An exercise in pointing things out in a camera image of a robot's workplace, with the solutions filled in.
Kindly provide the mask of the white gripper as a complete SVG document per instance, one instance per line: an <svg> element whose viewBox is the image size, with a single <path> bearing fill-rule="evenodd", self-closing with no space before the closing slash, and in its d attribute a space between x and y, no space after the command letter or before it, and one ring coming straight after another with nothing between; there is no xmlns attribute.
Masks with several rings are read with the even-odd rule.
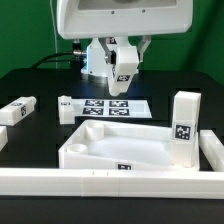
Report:
<svg viewBox="0 0 224 224"><path fill-rule="evenodd" d="M107 64L116 63L114 37L144 35L139 61L150 35L183 33L191 24L193 0L57 0L57 29L64 39L99 38Z"/></svg>

